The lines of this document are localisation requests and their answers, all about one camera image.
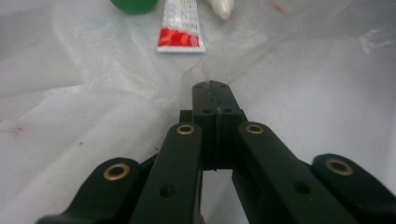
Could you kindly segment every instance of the brass insert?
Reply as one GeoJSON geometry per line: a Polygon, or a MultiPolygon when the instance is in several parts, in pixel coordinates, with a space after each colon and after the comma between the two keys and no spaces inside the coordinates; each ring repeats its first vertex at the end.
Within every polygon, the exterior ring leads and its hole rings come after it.
{"type": "Polygon", "coordinates": [[[194,126],[184,124],[177,127],[177,132],[180,134],[191,134],[194,132],[194,126]]]}
{"type": "Polygon", "coordinates": [[[105,177],[106,180],[114,181],[114,180],[119,180],[123,179],[126,175],[129,173],[129,166],[125,163],[117,163],[113,164],[105,170],[103,173],[103,176],[105,177]]]}
{"type": "Polygon", "coordinates": [[[326,167],[338,175],[353,175],[352,167],[341,160],[329,158],[326,160],[326,167]]]}
{"type": "Polygon", "coordinates": [[[247,131],[249,133],[263,133],[264,129],[261,126],[259,126],[259,125],[250,124],[250,125],[247,126],[247,131]]]}

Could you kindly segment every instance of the green cap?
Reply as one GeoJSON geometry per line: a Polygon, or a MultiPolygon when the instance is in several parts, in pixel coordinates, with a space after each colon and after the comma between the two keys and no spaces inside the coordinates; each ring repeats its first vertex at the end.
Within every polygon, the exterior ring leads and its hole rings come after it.
{"type": "Polygon", "coordinates": [[[142,14],[154,9],[158,0],[111,0],[114,6],[128,14],[142,14]]]}

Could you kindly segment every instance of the crumpled plastic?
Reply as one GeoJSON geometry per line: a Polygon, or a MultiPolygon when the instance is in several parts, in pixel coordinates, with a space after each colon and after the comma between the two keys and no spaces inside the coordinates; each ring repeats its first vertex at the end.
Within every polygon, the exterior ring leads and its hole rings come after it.
{"type": "MultiPolygon", "coordinates": [[[[396,192],[396,4],[235,1],[198,12],[206,54],[156,52],[164,1],[0,0],[0,222],[61,213],[103,161],[158,152],[191,86],[231,86],[301,160],[348,157],[396,192]]],[[[205,172],[206,223],[248,223],[230,171],[205,172]]]]}

